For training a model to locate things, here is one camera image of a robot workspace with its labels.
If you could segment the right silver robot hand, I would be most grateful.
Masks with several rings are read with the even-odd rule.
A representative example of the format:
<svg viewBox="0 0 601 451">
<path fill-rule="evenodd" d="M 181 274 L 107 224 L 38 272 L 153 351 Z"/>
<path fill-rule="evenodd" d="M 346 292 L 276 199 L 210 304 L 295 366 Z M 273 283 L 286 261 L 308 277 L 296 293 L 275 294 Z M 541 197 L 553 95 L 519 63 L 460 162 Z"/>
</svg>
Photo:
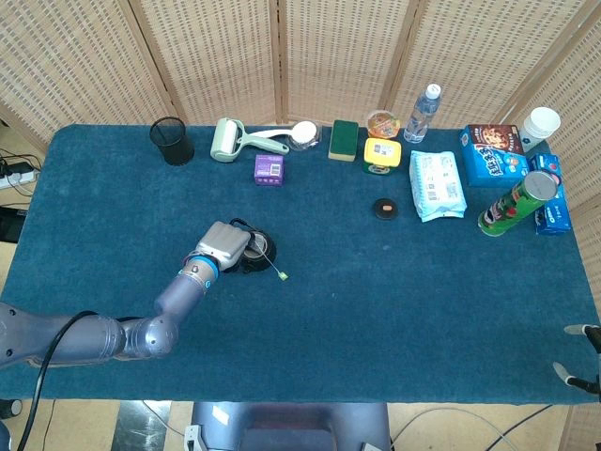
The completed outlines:
<svg viewBox="0 0 601 451">
<path fill-rule="evenodd" d="M 600 358 L 601 358 L 601 341 L 600 341 L 600 326 L 591 324 L 572 324 L 563 328 L 566 334 L 583 335 L 593 349 L 597 357 L 597 374 L 594 381 L 586 381 L 582 378 L 570 374 L 566 368 L 559 362 L 554 362 L 553 368 L 557 376 L 568 386 L 578 388 L 591 395 L 600 397 Z"/>
</svg>

